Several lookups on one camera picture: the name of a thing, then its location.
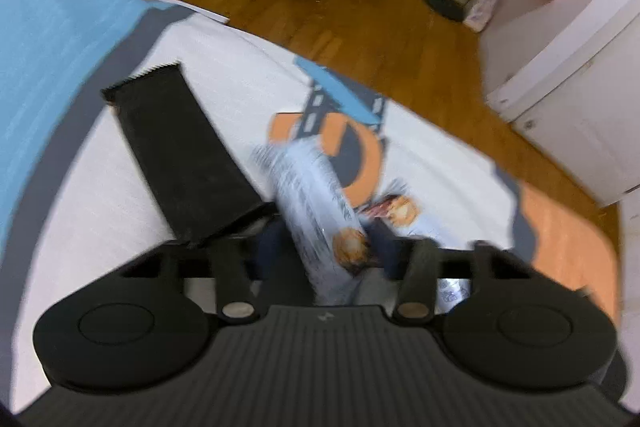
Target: white cabinet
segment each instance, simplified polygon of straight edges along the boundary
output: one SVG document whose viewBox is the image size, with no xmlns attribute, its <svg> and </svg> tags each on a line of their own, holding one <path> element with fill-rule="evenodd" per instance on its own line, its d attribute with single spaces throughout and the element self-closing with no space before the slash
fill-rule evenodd
<svg viewBox="0 0 640 427">
<path fill-rule="evenodd" d="M 640 184 L 640 17 L 514 122 L 599 203 Z"/>
</svg>

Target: plastic bag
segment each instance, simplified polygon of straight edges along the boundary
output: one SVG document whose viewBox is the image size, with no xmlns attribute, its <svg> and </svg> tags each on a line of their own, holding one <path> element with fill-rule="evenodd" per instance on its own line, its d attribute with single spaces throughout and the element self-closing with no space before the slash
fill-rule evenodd
<svg viewBox="0 0 640 427">
<path fill-rule="evenodd" d="M 261 146 L 266 172 L 320 306 L 349 304 L 367 261 L 367 241 L 316 137 Z"/>
<path fill-rule="evenodd" d="M 471 0 L 466 6 L 466 16 L 463 21 L 474 32 L 482 32 L 494 14 L 498 0 Z"/>
</svg>

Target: plastic wrapper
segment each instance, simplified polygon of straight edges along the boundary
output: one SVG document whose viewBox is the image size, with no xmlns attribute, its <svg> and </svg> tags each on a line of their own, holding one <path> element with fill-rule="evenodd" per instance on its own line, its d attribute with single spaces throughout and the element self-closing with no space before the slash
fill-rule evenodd
<svg viewBox="0 0 640 427">
<path fill-rule="evenodd" d="M 430 237 L 442 248 L 461 250 L 466 247 L 436 217 L 421 207 L 409 187 L 401 180 L 395 180 L 381 198 L 361 208 L 359 212 L 364 220 L 380 217 L 396 235 Z M 438 279 L 436 313 L 449 312 L 469 297 L 470 289 L 471 283 L 468 279 Z"/>
<path fill-rule="evenodd" d="M 481 32 L 494 14 L 498 0 L 471 0 L 466 6 L 465 26 L 474 32 Z"/>
<path fill-rule="evenodd" d="M 319 306 L 351 303 L 367 261 L 367 241 L 316 138 L 258 147 Z"/>
</svg>

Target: wooden floor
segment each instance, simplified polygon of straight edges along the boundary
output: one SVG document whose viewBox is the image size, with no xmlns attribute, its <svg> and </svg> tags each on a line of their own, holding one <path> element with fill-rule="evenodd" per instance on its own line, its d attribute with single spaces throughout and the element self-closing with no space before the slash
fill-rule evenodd
<svg viewBox="0 0 640 427">
<path fill-rule="evenodd" d="M 185 1 L 396 99 L 590 219 L 618 247 L 617 207 L 598 209 L 484 105 L 476 34 L 423 0 Z"/>
</svg>

